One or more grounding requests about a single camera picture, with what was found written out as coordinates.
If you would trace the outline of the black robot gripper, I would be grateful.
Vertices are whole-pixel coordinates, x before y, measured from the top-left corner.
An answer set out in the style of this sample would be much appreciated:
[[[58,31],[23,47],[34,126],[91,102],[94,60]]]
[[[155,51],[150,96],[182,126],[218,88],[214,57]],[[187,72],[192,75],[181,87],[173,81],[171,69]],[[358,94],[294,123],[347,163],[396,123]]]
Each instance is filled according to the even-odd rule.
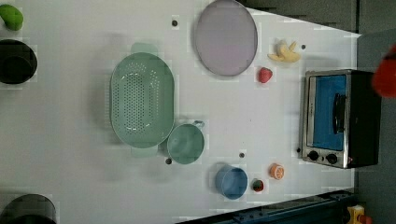
[[[396,60],[396,45],[393,45],[384,57],[385,60]]]

